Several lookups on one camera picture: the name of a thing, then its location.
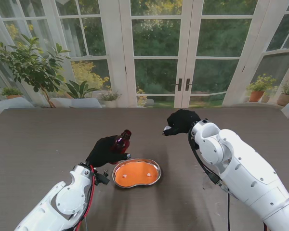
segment french door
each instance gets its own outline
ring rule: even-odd
[[[214,107],[233,95],[269,0],[119,0],[129,105]]]

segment orange liquid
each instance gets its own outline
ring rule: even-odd
[[[158,171],[153,165],[146,162],[130,162],[116,172],[115,181],[121,186],[129,187],[135,184],[150,184],[157,179]]]

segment kidney-shaped tray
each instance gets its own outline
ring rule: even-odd
[[[131,163],[131,162],[146,162],[148,164],[151,164],[154,166],[154,168],[156,169],[156,171],[158,172],[158,177],[156,179],[156,181],[150,183],[150,184],[134,184],[134,185],[131,185],[131,186],[122,186],[122,185],[119,185],[117,182],[116,182],[116,173],[117,171],[123,167],[124,165],[128,164],[128,163]],[[135,187],[135,186],[138,186],[138,185],[145,185],[145,186],[148,186],[148,185],[152,185],[152,184],[155,184],[159,178],[160,178],[160,175],[161,175],[161,170],[160,170],[160,167],[159,165],[154,161],[154,160],[149,160],[149,159],[132,159],[132,160],[126,160],[126,161],[123,161],[121,163],[119,163],[117,166],[115,166],[113,172],[112,172],[112,179],[114,180],[115,184],[121,188],[131,188],[131,187]]]

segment potted plant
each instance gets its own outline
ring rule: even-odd
[[[262,103],[267,103],[270,100],[270,97],[275,95],[277,92],[278,86],[273,87],[271,90],[266,90],[261,98]]]
[[[102,94],[102,100],[105,102],[106,107],[116,107],[117,103],[116,100],[120,97],[120,94],[107,92]]]
[[[250,102],[258,102],[264,94],[264,91],[271,89],[272,84],[275,81],[275,78],[272,78],[272,76],[266,76],[266,74],[258,76],[256,82],[249,84],[247,87],[247,90],[252,91],[250,94]]]
[[[6,63],[14,75],[14,81],[25,81],[27,84],[33,86],[33,90],[38,92],[42,90],[46,95],[50,107],[54,107],[50,101],[48,92],[59,90],[59,86],[64,80],[63,76],[58,74],[62,70],[60,63],[63,58],[70,59],[62,53],[69,52],[63,50],[62,47],[56,43],[53,51],[47,51],[48,55],[41,56],[43,51],[38,48],[39,39],[36,37],[28,38],[22,34],[24,43],[18,43],[18,46],[9,46],[13,50],[7,49],[6,46],[0,42],[0,61]]]
[[[17,88],[3,88],[1,95],[5,96],[8,100],[13,98],[22,97],[23,93]]]
[[[289,80],[283,85],[282,93],[280,94],[277,104],[286,106],[289,103]]]
[[[89,92],[99,90],[96,88],[89,88],[87,81],[83,81],[80,85],[74,81],[69,81],[71,84],[66,83],[66,86],[70,90],[67,94],[73,99],[84,99],[85,95]]]

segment gray table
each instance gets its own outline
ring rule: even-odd
[[[209,182],[186,134],[161,131],[174,109],[8,109],[0,115],[0,231],[13,230],[48,190],[85,160],[104,136],[132,131],[129,153],[157,161],[163,177],[150,187],[96,187],[90,231],[225,231],[227,195]],[[289,191],[289,122],[271,108],[197,109],[254,147]],[[112,172],[113,165],[100,170]],[[234,231],[261,231],[260,219],[231,199]]]

